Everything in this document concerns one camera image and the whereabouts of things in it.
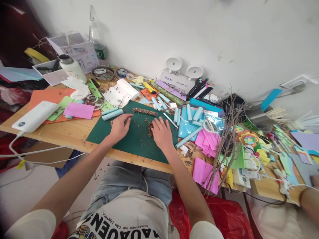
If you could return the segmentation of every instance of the white thermos bottle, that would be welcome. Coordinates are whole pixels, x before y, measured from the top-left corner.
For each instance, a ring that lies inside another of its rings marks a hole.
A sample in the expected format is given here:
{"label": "white thermos bottle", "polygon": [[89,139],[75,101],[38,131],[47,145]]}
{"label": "white thermos bottle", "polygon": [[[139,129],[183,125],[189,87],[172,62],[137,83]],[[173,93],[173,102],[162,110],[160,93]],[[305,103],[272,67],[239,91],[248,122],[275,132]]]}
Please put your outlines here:
{"label": "white thermos bottle", "polygon": [[68,76],[73,76],[78,80],[82,80],[84,83],[87,82],[87,78],[83,73],[79,63],[73,60],[69,55],[59,55],[60,66],[67,73]]}

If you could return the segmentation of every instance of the jeans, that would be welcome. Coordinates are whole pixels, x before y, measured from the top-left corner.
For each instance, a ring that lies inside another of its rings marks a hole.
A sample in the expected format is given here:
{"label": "jeans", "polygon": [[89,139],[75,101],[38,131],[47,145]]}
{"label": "jeans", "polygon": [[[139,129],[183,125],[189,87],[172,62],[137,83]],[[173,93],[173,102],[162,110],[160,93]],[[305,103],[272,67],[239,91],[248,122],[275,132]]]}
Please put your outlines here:
{"label": "jeans", "polygon": [[172,200],[170,176],[169,173],[149,168],[142,170],[141,166],[115,160],[105,171],[80,221],[129,189],[140,189],[145,192],[148,189],[151,196],[159,198],[167,207]]}

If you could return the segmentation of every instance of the pink paper sheet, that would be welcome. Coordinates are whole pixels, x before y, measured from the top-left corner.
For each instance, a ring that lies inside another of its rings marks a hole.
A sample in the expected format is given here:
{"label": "pink paper sheet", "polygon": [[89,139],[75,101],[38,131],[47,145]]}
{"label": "pink paper sheet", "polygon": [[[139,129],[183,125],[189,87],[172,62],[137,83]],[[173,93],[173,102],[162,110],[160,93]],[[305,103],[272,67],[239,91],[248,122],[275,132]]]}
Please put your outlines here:
{"label": "pink paper sheet", "polygon": [[220,136],[202,129],[196,138],[195,144],[203,150],[208,157],[216,157],[216,148],[220,142]]}
{"label": "pink paper sheet", "polygon": [[[212,174],[212,170],[213,170],[212,165],[196,157],[194,161],[194,171],[193,171],[194,181],[202,185],[205,179],[207,178],[207,176]],[[206,188],[209,184],[209,181],[210,180],[208,179],[206,183],[202,185],[202,187]],[[211,185],[211,188],[209,189],[214,194],[218,193],[218,183],[219,183],[219,172],[217,172],[215,179]]]}
{"label": "pink paper sheet", "polygon": [[92,119],[93,111],[94,106],[71,102],[68,104],[63,114],[90,120]]}

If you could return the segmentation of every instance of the desk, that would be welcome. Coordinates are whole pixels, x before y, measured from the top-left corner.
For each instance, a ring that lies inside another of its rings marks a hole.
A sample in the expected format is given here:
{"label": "desk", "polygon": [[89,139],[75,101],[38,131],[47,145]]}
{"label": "desk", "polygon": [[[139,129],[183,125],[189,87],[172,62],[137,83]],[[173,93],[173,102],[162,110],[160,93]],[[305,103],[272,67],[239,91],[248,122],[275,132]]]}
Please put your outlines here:
{"label": "desk", "polygon": [[[91,74],[87,75],[87,78],[93,78]],[[101,86],[107,90],[109,87],[114,86],[116,82],[109,82],[109,83],[101,83]],[[54,88],[66,88],[65,85],[59,84],[57,86],[54,86]],[[10,117],[7,121],[5,121],[2,125],[0,125],[0,130],[8,133],[17,134],[19,131],[16,129],[13,129],[11,125],[16,122],[19,118],[21,118],[28,109],[28,104],[25,105],[23,108],[21,108],[18,112],[16,112],[12,117]],[[50,123],[41,125],[36,131],[32,133],[25,133],[24,136],[36,140],[40,140],[47,143],[52,143],[60,146],[71,146],[79,151],[88,152],[90,153],[93,149],[97,147],[97,144],[87,142],[86,138],[95,126],[96,122],[98,121],[99,117],[93,117],[91,120],[88,119],[77,119],[77,120],[69,120],[64,122],[56,122],[56,123]],[[184,162],[186,168],[190,172],[190,174],[193,173],[193,161],[190,157],[184,157],[181,154],[181,150],[177,149],[177,152],[181,158],[181,160]],[[136,165],[140,165],[143,167],[172,173],[172,169],[169,164],[165,164],[162,162],[158,162],[155,160],[151,160],[148,158],[144,158],[137,155],[132,155],[130,153],[126,153],[123,151],[119,151],[116,149],[110,149],[107,157],[132,163]],[[206,155],[204,155],[201,150],[195,150],[193,148],[193,155],[192,157],[195,159],[195,157],[206,159],[207,163],[212,164],[213,159],[208,158]],[[268,165],[265,167],[266,173],[276,178],[275,174],[272,172],[271,166]],[[297,179],[300,183],[303,183],[303,180],[301,179],[300,175],[297,175]],[[252,181],[252,188],[254,189],[255,193],[264,196],[267,198],[277,199],[277,200],[284,200],[284,197],[279,192],[279,184],[273,180],[273,179],[265,179],[263,178],[261,181]],[[241,187],[234,186],[235,190],[241,190]],[[290,191],[290,196],[292,200],[295,202],[299,202],[299,195],[302,191],[302,187],[297,187],[295,190]]]}

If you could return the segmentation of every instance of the white wall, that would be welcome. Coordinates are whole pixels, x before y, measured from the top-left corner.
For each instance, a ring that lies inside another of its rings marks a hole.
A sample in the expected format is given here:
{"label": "white wall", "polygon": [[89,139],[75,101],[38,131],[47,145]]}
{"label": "white wall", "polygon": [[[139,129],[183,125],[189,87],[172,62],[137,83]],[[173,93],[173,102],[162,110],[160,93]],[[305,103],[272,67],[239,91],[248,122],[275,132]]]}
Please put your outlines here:
{"label": "white wall", "polygon": [[[111,63],[150,78],[168,57],[200,65],[214,93],[250,99],[307,73],[319,74],[317,0],[28,0],[51,35],[88,33],[92,4]],[[295,118],[319,113],[319,85],[276,100]]]}

